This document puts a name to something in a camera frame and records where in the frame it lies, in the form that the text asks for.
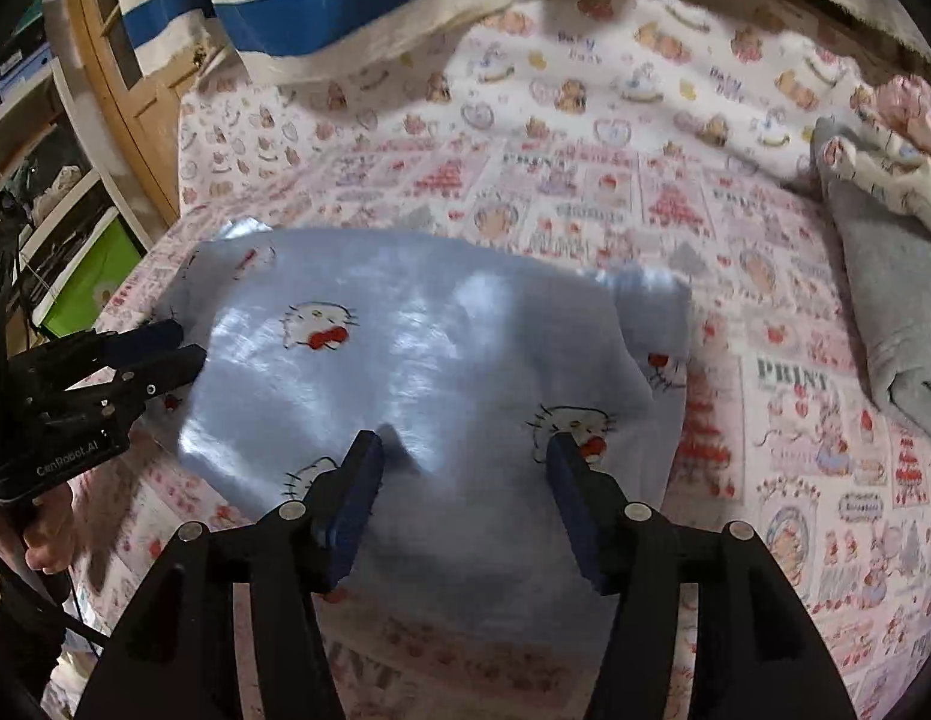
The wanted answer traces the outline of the person's left hand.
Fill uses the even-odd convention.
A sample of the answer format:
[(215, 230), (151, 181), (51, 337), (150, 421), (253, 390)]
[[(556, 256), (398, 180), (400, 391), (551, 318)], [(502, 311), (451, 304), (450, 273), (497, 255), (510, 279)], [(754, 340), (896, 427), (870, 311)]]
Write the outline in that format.
[(22, 535), (0, 509), (0, 557), (10, 566), (23, 562), (38, 574), (60, 574), (72, 564), (79, 544), (72, 488), (61, 484), (36, 497), (33, 504), (33, 522)]

